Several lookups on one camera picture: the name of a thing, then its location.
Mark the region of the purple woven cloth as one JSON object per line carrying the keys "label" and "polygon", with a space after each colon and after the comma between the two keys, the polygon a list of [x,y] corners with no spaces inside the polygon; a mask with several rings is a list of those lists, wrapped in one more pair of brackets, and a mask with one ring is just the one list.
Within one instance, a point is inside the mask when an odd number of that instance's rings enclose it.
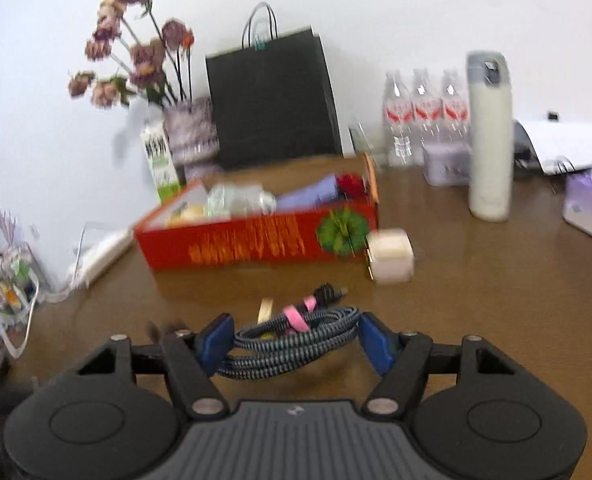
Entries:
{"label": "purple woven cloth", "polygon": [[276,211],[306,210],[335,202],[339,192],[337,177],[335,174],[328,174],[320,181],[310,184],[305,188],[284,193],[276,198]]}

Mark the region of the purple textured vase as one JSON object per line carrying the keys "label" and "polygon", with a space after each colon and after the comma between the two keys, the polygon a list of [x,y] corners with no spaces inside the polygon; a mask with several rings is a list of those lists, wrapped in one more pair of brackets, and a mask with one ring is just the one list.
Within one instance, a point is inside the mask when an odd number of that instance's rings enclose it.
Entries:
{"label": "purple textured vase", "polygon": [[220,144],[212,122],[211,99],[183,102],[164,111],[164,131],[180,176],[189,182],[218,169],[215,160]]}

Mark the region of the water bottle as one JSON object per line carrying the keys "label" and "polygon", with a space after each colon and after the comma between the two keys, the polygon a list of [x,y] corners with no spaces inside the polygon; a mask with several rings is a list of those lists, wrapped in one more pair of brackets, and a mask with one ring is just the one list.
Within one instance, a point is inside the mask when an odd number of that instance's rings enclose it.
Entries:
{"label": "water bottle", "polygon": [[463,93],[457,70],[444,70],[441,79],[442,128],[446,139],[453,142],[468,141],[470,110]]}
{"label": "water bottle", "polygon": [[385,128],[392,137],[388,152],[389,166],[413,166],[413,107],[410,92],[399,70],[386,73],[383,118]]}
{"label": "water bottle", "polygon": [[442,114],[441,99],[426,68],[413,70],[412,105],[414,125],[418,129],[421,143],[425,145],[435,142]]}

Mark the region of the green white milk carton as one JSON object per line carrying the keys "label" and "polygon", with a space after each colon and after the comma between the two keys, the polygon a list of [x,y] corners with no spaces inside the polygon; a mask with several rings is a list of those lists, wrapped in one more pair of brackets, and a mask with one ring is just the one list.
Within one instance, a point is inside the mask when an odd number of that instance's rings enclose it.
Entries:
{"label": "green white milk carton", "polygon": [[181,190],[181,180],[172,161],[164,122],[148,122],[140,134],[145,158],[159,200],[163,203]]}

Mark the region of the white power strip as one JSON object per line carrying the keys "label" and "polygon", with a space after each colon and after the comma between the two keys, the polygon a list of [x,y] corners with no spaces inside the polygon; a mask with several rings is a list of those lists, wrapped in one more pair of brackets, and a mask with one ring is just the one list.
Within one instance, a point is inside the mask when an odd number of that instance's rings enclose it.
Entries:
{"label": "white power strip", "polygon": [[90,288],[133,244],[131,230],[110,231],[90,242],[86,237],[82,233],[74,249],[74,263],[67,274],[70,289]]}

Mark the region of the plastic bag of items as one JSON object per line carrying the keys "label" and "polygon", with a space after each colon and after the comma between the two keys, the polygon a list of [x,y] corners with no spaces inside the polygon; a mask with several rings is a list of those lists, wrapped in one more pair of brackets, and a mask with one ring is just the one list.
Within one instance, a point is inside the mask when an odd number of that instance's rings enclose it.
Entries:
{"label": "plastic bag of items", "polygon": [[0,206],[0,341],[19,359],[27,348],[34,310],[41,294],[41,278],[34,256],[19,234],[17,218]]}

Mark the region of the dried pink flower bouquet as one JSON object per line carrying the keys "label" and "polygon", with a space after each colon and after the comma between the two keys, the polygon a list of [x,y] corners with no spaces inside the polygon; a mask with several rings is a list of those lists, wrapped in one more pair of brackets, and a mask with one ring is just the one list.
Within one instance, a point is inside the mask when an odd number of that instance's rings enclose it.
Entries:
{"label": "dried pink flower bouquet", "polygon": [[[154,27],[151,39],[142,39],[126,18],[132,6]],[[102,76],[95,70],[80,70],[69,77],[69,96],[86,94],[101,110],[116,105],[129,107],[140,98],[161,110],[193,107],[193,29],[176,18],[158,24],[153,0],[103,0],[98,6],[95,29],[84,46],[90,63],[113,61],[115,73]]]}

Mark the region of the small lavender tin box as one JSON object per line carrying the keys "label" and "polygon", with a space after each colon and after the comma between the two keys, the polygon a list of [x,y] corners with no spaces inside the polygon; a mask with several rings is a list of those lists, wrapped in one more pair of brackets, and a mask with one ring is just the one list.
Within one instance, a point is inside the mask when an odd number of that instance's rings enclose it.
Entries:
{"label": "small lavender tin box", "polygon": [[429,143],[423,148],[423,174],[431,186],[468,185],[471,149],[463,142]]}

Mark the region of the white thermos bottle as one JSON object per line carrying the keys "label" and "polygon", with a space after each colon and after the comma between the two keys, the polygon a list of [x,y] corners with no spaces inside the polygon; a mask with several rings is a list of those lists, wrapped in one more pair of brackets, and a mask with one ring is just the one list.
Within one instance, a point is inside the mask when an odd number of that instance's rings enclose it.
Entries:
{"label": "white thermos bottle", "polygon": [[510,215],[514,172],[512,84],[505,57],[472,51],[466,58],[471,168],[468,208],[488,222]]}

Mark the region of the red orange cardboard box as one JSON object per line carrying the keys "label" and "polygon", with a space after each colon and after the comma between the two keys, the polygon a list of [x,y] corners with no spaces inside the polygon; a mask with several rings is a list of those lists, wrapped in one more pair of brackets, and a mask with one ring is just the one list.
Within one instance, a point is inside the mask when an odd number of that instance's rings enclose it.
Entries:
{"label": "red orange cardboard box", "polygon": [[[205,205],[219,183],[260,184],[275,195],[320,181],[328,174],[358,174],[365,200],[345,200],[313,209],[220,217],[168,229],[165,221],[184,204]],[[213,174],[185,185],[133,227],[133,236],[153,270],[226,266],[248,262],[334,261],[361,258],[366,237],[378,228],[376,168],[368,154],[301,158],[264,167]]]}

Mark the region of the red fabric rose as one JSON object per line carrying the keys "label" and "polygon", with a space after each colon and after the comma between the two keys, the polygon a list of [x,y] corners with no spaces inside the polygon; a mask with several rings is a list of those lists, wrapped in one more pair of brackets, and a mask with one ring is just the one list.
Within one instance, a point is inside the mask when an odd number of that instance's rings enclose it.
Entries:
{"label": "red fabric rose", "polygon": [[368,197],[366,182],[358,174],[338,174],[336,188],[345,200],[365,200]]}

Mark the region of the water bottle middle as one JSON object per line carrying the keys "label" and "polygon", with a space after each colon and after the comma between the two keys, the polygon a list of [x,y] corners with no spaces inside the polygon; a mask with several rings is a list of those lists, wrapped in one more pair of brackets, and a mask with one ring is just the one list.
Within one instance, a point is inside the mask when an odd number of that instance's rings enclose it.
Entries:
{"label": "water bottle middle", "polygon": [[414,125],[418,129],[421,143],[425,145],[435,142],[442,114],[441,99],[426,68],[413,70],[412,105]]}

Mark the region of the yellow white plush dog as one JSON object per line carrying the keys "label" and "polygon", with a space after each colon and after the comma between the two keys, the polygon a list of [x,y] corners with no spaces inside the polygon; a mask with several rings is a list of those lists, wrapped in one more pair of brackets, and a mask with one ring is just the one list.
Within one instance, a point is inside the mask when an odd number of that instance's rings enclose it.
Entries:
{"label": "yellow white plush dog", "polygon": [[165,221],[168,229],[177,226],[187,226],[188,224],[203,224],[208,220],[205,207],[203,205],[184,204],[175,209]]}

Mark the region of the pink cube charger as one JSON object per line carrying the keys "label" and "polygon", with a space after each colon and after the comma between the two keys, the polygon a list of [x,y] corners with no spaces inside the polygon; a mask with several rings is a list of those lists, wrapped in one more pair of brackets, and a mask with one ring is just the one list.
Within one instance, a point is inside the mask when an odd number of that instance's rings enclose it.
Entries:
{"label": "pink cube charger", "polygon": [[403,229],[369,232],[366,258],[370,277],[376,284],[405,283],[413,278],[415,254],[408,233]]}

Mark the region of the black paper shopping bag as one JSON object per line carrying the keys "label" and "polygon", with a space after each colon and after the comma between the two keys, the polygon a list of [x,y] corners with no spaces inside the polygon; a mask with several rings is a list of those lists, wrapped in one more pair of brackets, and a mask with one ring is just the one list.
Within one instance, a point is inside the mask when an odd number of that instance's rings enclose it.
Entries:
{"label": "black paper shopping bag", "polygon": [[343,153],[322,41],[281,36],[269,3],[249,15],[241,47],[206,58],[212,122],[225,170]]}

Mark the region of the water bottle left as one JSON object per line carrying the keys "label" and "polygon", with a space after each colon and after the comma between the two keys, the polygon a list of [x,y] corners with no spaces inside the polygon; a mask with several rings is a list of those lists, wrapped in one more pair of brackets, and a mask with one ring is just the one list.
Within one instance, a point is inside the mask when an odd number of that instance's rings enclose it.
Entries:
{"label": "water bottle left", "polygon": [[392,137],[388,152],[389,166],[413,166],[413,107],[410,92],[399,70],[386,73],[383,118],[385,128]]}

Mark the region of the clear plastic bag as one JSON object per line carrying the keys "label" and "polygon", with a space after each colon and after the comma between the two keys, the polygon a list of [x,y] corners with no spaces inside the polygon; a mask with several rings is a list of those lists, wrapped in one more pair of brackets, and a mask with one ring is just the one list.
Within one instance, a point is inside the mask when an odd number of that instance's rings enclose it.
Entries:
{"label": "clear plastic bag", "polygon": [[205,211],[213,217],[273,214],[276,211],[276,198],[260,184],[219,183],[210,189]]}

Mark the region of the clear glass cup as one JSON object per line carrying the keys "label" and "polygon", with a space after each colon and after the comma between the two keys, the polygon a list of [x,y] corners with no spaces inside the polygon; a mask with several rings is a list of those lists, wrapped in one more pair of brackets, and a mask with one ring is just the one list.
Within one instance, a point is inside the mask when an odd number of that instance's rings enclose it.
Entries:
{"label": "clear glass cup", "polygon": [[348,128],[351,147],[356,154],[368,154],[378,170],[388,167],[389,132],[382,125],[366,125],[362,122]]}

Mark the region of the water bottle right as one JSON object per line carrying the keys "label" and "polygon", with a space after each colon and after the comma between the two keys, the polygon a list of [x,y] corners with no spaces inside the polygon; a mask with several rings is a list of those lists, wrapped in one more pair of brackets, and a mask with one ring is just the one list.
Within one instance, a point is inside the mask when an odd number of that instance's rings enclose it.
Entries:
{"label": "water bottle right", "polygon": [[463,93],[457,70],[444,70],[441,79],[442,128],[446,139],[453,142],[468,141],[470,110]]}

